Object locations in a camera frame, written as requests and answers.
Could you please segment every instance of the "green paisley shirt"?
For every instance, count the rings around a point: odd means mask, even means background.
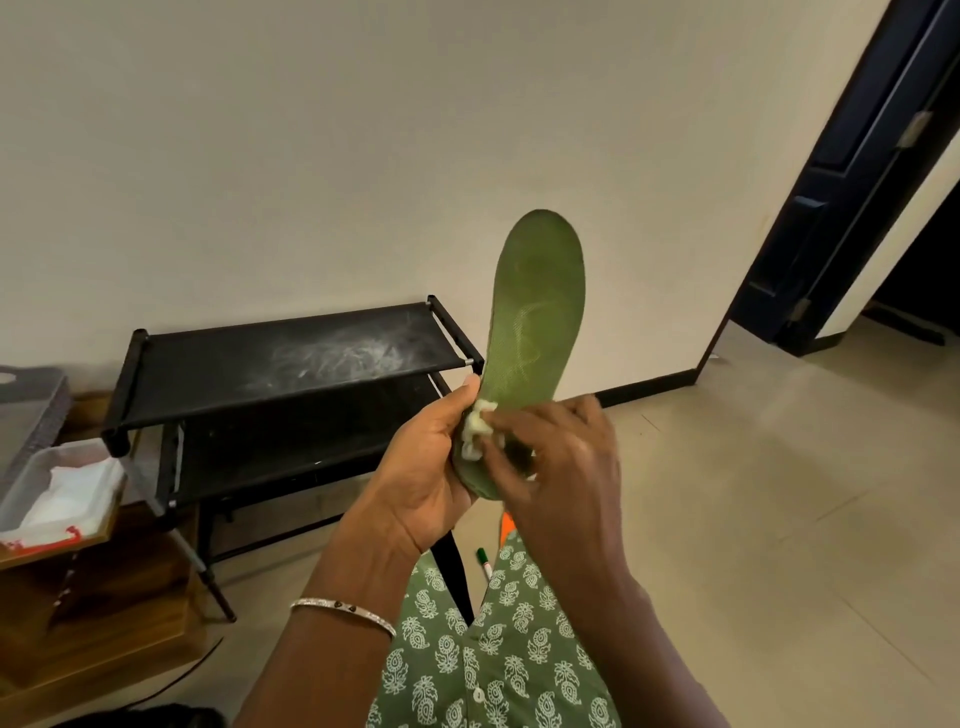
[[[516,532],[470,627],[433,556],[410,576],[367,728],[615,728],[613,701]]]

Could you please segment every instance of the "hand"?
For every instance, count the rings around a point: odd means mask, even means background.
[[[481,438],[487,470],[571,620],[611,590],[634,589],[623,551],[616,436],[597,398],[481,416],[535,452],[536,479],[526,480],[493,438]]]
[[[450,465],[450,437],[479,389],[480,377],[471,374],[403,425],[354,506],[372,508],[399,525],[419,553],[436,544],[476,500]]]

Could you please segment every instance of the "silver bangle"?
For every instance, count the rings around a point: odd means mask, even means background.
[[[363,607],[358,607],[355,604],[347,604],[343,601],[334,599],[315,599],[305,596],[304,598],[298,599],[290,605],[291,610],[295,609],[296,607],[320,607],[322,609],[336,609],[338,612],[347,612],[347,614],[356,615],[357,617],[362,617],[363,619],[369,619],[374,624],[383,627],[388,633],[390,633],[391,640],[396,637],[396,630],[392,624],[390,624],[384,618],[378,617],[373,612],[370,612]]]

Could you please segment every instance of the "shoe insole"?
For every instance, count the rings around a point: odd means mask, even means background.
[[[521,217],[496,264],[479,399],[509,409],[553,399],[580,331],[585,296],[576,231],[550,210]],[[453,466],[461,480],[477,496],[499,499],[483,461],[465,460],[461,445],[458,430]]]

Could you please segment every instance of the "left hand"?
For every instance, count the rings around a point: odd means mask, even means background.
[[[354,505],[399,525],[419,553],[436,544],[476,500],[453,472],[450,449],[453,430],[479,389],[480,377],[471,374],[404,424]]]

